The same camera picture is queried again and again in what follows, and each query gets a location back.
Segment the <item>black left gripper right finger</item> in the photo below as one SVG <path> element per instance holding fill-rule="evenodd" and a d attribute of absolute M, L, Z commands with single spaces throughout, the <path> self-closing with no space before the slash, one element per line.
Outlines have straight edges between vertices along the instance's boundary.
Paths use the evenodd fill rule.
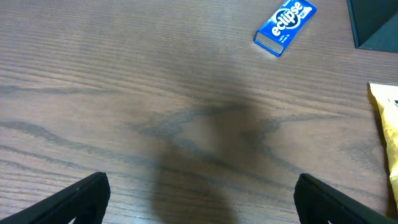
<path fill-rule="evenodd" d="M 301 224 L 397 224 L 310 174 L 300 174 L 294 202 Z"/>

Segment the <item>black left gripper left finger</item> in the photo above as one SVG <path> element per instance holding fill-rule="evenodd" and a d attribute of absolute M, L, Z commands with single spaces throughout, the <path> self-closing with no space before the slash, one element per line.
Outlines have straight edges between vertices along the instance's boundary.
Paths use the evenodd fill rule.
<path fill-rule="evenodd" d="M 106 173 L 95 172 L 33 206 L 2 219 L 1 224 L 101 224 L 110 195 Z"/>

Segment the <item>yellow Hacks candy bag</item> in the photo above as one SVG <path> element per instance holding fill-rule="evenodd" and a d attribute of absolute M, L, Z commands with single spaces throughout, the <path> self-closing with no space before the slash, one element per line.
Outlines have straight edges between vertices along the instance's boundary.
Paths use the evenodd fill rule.
<path fill-rule="evenodd" d="M 389 180 L 397 203 L 397 85 L 370 82 L 369 87 L 379 108 L 386 141 Z"/>

